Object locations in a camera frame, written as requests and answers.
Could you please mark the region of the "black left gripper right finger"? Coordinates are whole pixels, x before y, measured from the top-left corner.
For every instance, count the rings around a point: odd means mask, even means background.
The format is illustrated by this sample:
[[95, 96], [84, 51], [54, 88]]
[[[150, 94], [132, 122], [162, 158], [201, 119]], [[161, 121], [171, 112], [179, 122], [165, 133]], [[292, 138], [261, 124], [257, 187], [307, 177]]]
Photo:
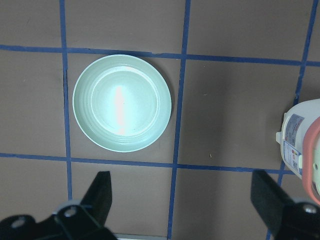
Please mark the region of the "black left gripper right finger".
[[320, 208], [294, 201], [264, 170], [254, 170], [250, 200], [275, 240], [318, 240]]

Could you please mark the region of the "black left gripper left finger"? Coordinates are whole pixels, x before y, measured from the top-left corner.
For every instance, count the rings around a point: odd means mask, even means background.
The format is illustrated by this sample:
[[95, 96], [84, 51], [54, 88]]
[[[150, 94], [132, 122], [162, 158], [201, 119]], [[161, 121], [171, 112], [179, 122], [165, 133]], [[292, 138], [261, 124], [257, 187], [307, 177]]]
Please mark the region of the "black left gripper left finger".
[[100, 171], [79, 203], [68, 204], [55, 215], [66, 240], [110, 240], [105, 223], [112, 205], [111, 173]]

